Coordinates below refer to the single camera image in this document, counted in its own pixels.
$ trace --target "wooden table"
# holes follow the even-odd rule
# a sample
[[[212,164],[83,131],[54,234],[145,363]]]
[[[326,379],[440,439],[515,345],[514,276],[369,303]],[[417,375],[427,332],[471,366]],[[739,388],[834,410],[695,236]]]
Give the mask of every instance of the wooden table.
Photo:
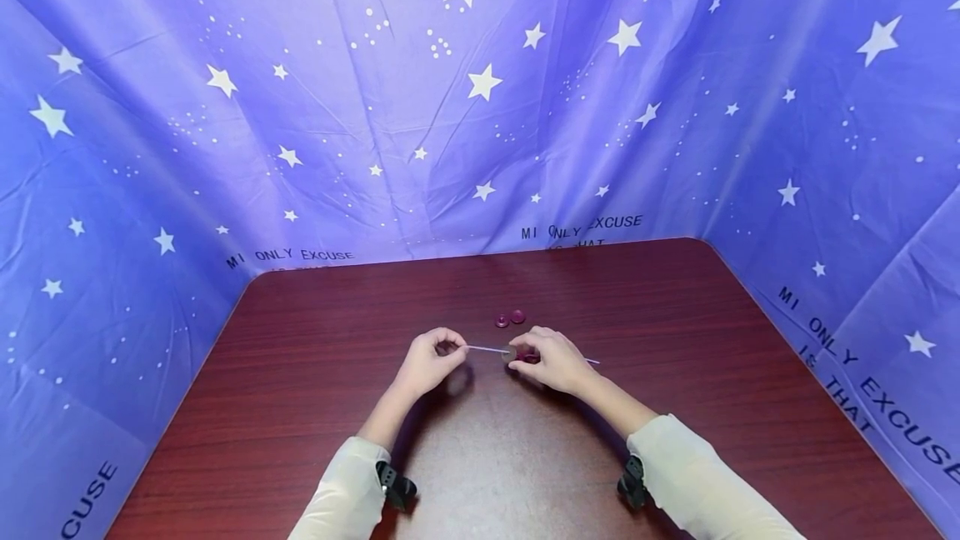
[[[494,327],[522,308],[524,326]],[[247,289],[109,537],[285,538],[417,333],[566,333],[674,413],[809,538],[939,538],[707,244],[645,242],[284,271]],[[374,538],[683,538],[615,494],[622,442],[586,408],[474,352],[472,386],[418,406],[395,463],[412,516]]]

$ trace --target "finger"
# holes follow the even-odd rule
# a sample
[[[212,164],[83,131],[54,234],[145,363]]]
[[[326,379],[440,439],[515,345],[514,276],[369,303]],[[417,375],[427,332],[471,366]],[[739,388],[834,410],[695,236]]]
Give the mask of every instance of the finger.
[[[543,337],[537,336],[536,333],[524,333],[523,336],[517,336],[514,339],[510,340],[511,346],[529,346],[531,348],[538,348],[541,346]]]
[[[440,361],[443,363],[443,368],[447,369],[447,374],[454,369],[459,368],[463,362],[467,361],[467,352],[469,352],[469,348],[467,346],[461,346],[459,349],[450,352],[449,355],[440,357]]]
[[[532,380],[537,380],[539,382],[539,365],[534,365],[531,363],[525,363],[523,361],[511,361],[507,364],[508,368],[511,368],[513,371],[516,371],[519,374],[532,378]]]
[[[449,329],[449,327],[436,327],[436,329],[424,333],[423,336],[430,338],[430,342],[434,345],[454,343],[457,346],[463,346],[467,344],[467,340],[463,339],[459,333]]]

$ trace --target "cream long-sleeve shirt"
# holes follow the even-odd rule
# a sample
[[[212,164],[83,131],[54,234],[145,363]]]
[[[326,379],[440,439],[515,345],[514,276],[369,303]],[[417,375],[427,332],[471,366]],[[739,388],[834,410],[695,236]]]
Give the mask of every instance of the cream long-sleeve shirt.
[[[673,415],[659,415],[627,438],[643,462],[657,507],[698,540],[803,540],[776,508],[722,462],[713,446]],[[349,438],[323,473],[289,540],[368,540],[384,494],[375,466],[390,453]]]

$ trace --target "star-patterned fabric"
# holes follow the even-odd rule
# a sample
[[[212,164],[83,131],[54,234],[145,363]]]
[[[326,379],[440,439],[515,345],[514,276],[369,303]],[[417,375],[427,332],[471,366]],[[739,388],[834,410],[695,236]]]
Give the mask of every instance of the star-patterned fabric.
[[[674,237],[960,535],[960,0],[0,17],[5,538],[106,532],[259,273]]]

